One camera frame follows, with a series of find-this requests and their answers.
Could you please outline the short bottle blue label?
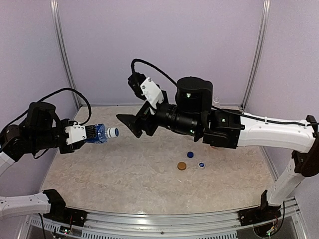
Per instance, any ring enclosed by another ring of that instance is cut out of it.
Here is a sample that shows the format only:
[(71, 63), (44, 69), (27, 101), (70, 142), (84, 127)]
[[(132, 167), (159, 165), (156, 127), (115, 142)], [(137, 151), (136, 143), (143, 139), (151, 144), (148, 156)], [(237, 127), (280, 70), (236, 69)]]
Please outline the short bottle blue label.
[(108, 139), (106, 136), (106, 129), (108, 127), (106, 127), (104, 124), (94, 124), (96, 126), (97, 129), (97, 136), (93, 139), (87, 139), (84, 140), (85, 143), (93, 143), (93, 144), (103, 144), (106, 143), (108, 141)]

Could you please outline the gold juice bottle cap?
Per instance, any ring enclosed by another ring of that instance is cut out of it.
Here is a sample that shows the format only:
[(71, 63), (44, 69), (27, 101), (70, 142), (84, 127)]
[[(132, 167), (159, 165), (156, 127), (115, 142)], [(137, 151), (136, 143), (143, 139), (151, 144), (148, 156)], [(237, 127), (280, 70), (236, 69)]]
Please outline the gold juice bottle cap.
[(179, 162), (177, 164), (177, 168), (178, 168), (178, 170), (183, 171), (187, 168), (187, 164), (185, 162)]

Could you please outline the dark blue bottle cap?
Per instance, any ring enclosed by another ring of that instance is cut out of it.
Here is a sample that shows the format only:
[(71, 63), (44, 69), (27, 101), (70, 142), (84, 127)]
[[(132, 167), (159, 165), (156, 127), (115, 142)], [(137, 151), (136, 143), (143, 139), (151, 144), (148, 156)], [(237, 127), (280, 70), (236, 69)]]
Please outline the dark blue bottle cap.
[(193, 153), (192, 151), (189, 151), (189, 152), (187, 153), (187, 157), (188, 157), (188, 158), (194, 158), (194, 153)]

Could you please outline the clear bottle blue label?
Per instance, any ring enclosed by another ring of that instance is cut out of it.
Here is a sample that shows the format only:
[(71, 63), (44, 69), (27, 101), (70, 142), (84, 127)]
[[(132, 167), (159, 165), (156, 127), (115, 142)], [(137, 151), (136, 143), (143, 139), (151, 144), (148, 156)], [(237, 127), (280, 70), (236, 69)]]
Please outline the clear bottle blue label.
[(217, 105), (220, 104), (220, 99), (219, 99), (217, 96), (215, 96), (215, 97), (213, 98), (213, 104), (214, 104), (215, 106), (217, 106)]

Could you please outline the white blue short-bottle cap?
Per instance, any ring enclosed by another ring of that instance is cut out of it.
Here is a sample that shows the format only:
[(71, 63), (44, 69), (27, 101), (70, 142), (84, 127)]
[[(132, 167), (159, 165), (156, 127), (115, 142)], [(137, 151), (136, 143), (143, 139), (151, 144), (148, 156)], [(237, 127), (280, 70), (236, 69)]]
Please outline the white blue short-bottle cap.
[(119, 130), (116, 127), (109, 127), (106, 129), (107, 138), (116, 138), (119, 136)]

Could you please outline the orange juice bottle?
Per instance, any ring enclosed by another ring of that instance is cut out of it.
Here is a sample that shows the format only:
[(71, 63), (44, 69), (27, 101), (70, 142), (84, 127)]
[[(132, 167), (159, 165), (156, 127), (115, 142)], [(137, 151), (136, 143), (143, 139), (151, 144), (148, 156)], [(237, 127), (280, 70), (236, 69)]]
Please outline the orange juice bottle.
[(224, 148), (222, 148), (222, 147), (211, 146), (211, 148), (214, 149), (214, 150), (219, 150), (219, 151), (224, 150)]

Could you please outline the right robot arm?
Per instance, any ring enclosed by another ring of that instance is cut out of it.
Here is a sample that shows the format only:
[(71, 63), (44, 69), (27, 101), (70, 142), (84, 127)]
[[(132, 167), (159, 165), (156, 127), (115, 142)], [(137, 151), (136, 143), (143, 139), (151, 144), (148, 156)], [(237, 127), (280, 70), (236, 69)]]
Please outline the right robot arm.
[(265, 221), (307, 177), (319, 172), (319, 130), (313, 116), (289, 121), (254, 116), (238, 110), (215, 107), (213, 85), (198, 77), (183, 77), (176, 83), (175, 103), (152, 79), (134, 73), (128, 79), (135, 95), (144, 100), (135, 115), (118, 114), (134, 135), (152, 136), (158, 127), (192, 136), (194, 141), (221, 148), (267, 146), (290, 149), (292, 158), (271, 189), (261, 196), (255, 217)]

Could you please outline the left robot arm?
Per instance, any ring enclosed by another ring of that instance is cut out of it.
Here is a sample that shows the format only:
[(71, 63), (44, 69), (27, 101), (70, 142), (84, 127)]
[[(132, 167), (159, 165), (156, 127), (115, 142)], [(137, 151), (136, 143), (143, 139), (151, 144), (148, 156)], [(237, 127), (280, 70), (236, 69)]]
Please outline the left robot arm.
[[(58, 148), (60, 153), (72, 153), (87, 139), (83, 125), (69, 119), (60, 120), (56, 107), (46, 102), (31, 103), (26, 118), (20, 124), (10, 124), (0, 133), (0, 172), (6, 172), (24, 155)], [(60, 194), (54, 190), (26, 196), (2, 196), (0, 217), (42, 214), (47, 218), (66, 221), (70, 211)]]

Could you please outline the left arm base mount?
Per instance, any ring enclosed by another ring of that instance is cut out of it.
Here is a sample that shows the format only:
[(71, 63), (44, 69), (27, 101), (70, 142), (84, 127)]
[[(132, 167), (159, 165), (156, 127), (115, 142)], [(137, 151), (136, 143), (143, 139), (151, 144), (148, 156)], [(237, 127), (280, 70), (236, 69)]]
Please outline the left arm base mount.
[(65, 223), (71, 226), (84, 227), (87, 212), (66, 206), (62, 196), (55, 189), (44, 190), (50, 204), (50, 211), (43, 216), (56, 222)]

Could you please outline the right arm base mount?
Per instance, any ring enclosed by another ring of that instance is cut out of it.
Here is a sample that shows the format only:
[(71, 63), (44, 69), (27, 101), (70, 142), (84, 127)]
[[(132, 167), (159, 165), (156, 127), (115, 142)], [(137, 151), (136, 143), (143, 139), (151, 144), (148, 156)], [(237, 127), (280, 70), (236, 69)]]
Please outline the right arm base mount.
[(267, 193), (268, 190), (265, 190), (261, 194), (261, 201), (259, 206), (238, 211), (241, 226), (257, 224), (281, 216), (281, 205), (270, 206), (267, 199)]

